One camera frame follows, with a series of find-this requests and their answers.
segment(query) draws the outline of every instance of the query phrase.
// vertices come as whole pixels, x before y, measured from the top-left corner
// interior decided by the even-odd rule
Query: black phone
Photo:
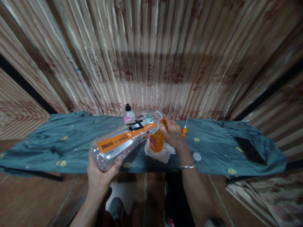
[[[239,144],[241,150],[247,157],[247,159],[253,163],[257,163],[263,166],[267,166],[267,163],[264,161],[264,159],[260,156],[258,151],[253,147],[251,142],[248,139],[235,137],[235,140]]]

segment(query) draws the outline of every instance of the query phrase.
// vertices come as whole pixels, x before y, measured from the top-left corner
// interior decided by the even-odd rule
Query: wooden floor
[[[0,141],[0,152],[18,141]],[[0,226],[66,226],[85,200],[87,175],[62,176],[64,181],[56,182],[0,173]],[[111,183],[106,208],[119,197],[126,208],[125,226],[164,226],[164,177],[165,173],[119,173]],[[264,226],[225,190],[224,176],[201,177],[227,226]]]

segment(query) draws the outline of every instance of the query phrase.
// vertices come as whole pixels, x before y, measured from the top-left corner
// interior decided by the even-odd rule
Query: teal cloth
[[[183,127],[185,121],[176,121]],[[47,123],[32,132],[25,140],[17,143],[0,160],[2,171],[10,168],[61,173],[85,173],[88,165],[88,150],[97,136],[122,126],[121,117],[90,116],[87,112],[53,114]],[[202,160],[196,161],[200,173],[237,176],[263,176],[285,170],[287,158],[275,143],[244,122],[214,121],[212,119],[189,119],[186,142],[190,152],[198,152]],[[267,166],[249,162],[236,147],[234,137],[250,140]],[[153,160],[145,155],[145,141],[134,149],[125,159],[131,168],[121,168],[123,172],[176,172],[179,169],[177,154],[170,156],[169,162]],[[57,166],[65,161],[65,166]]]

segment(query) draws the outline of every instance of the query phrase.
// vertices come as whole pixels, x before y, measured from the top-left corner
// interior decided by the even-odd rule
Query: black pump
[[[131,110],[132,110],[131,107],[130,107],[130,105],[129,105],[128,103],[127,103],[126,106],[125,106],[125,110],[126,110],[126,111],[131,111]]]

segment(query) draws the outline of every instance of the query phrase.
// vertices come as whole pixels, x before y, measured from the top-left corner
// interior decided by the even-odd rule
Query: paper towel
[[[175,149],[172,146],[170,146],[168,143],[164,143],[163,150],[160,151],[159,153],[153,152],[149,146],[149,139],[146,140],[144,150],[145,150],[145,155],[150,156],[153,159],[157,159],[158,161],[163,162],[165,164],[168,163],[170,154],[176,153]]]

